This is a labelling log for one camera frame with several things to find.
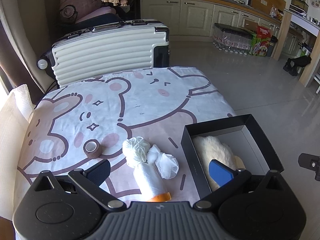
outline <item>black cable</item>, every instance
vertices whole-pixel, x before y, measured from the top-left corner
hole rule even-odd
[[[44,95],[42,96],[42,98],[40,99],[40,101],[36,104],[35,108],[39,105],[39,103],[41,102],[41,100],[55,87],[55,86],[58,86],[58,83],[56,81],[53,81],[51,83],[51,85],[49,86],[49,88],[44,92]]]

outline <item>tile floor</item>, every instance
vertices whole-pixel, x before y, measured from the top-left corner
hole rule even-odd
[[[298,156],[320,155],[320,93],[315,93],[315,81],[305,88],[285,72],[285,61],[226,53],[210,42],[171,42],[171,65],[199,68],[237,114],[253,114],[307,214],[300,239],[319,240],[320,182],[314,172],[298,165]]]

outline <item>suitcase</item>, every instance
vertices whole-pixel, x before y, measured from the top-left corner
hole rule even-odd
[[[169,28],[133,20],[69,33],[38,60],[60,87],[111,72],[169,66]]]

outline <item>desk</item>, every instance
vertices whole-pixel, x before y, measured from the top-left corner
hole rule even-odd
[[[275,60],[279,60],[281,51],[284,46],[285,39],[288,35],[290,22],[293,22],[303,29],[309,31],[313,35],[317,37],[315,46],[311,53],[311,63],[305,67],[299,81],[305,86],[309,86],[313,77],[315,76],[318,68],[319,68],[319,61],[320,61],[320,27],[312,22],[308,21],[307,19],[287,10],[284,9],[284,15],[282,19],[282,23],[280,26],[280,31],[278,35],[278,43],[276,48],[272,53],[272,58]]]

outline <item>brown bandage roll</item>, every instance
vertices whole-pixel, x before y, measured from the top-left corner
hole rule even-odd
[[[96,159],[102,154],[102,148],[96,139],[86,141],[83,145],[83,151],[90,159]]]

